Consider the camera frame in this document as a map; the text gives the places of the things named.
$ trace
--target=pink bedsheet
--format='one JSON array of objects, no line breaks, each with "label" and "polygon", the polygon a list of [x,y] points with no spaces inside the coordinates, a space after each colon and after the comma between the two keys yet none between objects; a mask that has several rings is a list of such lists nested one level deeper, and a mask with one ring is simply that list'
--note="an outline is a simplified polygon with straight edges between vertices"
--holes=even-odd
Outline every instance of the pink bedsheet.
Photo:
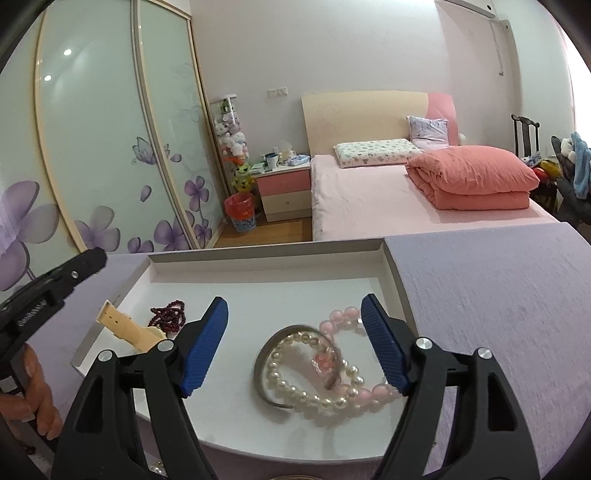
[{"label": "pink bedsheet", "polygon": [[331,155],[312,160],[315,241],[557,222],[534,202],[524,210],[436,210],[404,165],[339,168]]}]

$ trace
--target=wooden floor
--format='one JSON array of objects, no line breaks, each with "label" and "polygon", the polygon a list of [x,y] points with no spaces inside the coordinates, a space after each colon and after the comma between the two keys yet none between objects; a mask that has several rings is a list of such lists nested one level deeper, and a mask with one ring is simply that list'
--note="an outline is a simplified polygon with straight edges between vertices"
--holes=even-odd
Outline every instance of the wooden floor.
[{"label": "wooden floor", "polygon": [[245,247],[247,245],[291,244],[312,241],[312,218],[297,218],[281,222],[267,222],[265,215],[256,219],[256,228],[237,233],[228,224],[214,248]]}]

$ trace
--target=pink comforter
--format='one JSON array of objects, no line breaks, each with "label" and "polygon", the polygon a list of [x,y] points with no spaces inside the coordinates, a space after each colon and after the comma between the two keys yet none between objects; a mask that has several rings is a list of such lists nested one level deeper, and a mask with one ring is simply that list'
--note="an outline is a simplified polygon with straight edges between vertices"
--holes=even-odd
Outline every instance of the pink comforter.
[{"label": "pink comforter", "polygon": [[539,179],[513,153],[471,145],[412,158],[408,176],[439,210],[518,210]]}]

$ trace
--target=blue cloth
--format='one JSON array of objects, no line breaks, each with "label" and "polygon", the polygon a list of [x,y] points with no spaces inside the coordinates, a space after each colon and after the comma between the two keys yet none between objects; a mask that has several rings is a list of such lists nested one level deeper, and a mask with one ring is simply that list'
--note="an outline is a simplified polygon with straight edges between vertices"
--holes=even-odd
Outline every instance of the blue cloth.
[{"label": "blue cloth", "polygon": [[574,152],[577,160],[574,164],[574,192],[578,199],[586,200],[589,194],[589,162],[591,161],[591,149],[583,141],[578,132],[570,136],[573,139]]}]

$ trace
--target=headboard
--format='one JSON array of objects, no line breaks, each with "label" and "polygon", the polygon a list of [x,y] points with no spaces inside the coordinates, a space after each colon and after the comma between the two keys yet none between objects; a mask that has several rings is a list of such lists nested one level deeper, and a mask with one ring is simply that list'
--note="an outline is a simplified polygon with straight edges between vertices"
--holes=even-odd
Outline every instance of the headboard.
[{"label": "headboard", "polygon": [[450,145],[458,144],[456,109],[444,93],[319,93],[303,96],[301,103],[312,156],[333,155],[343,142],[408,138],[408,115],[449,119]]}]

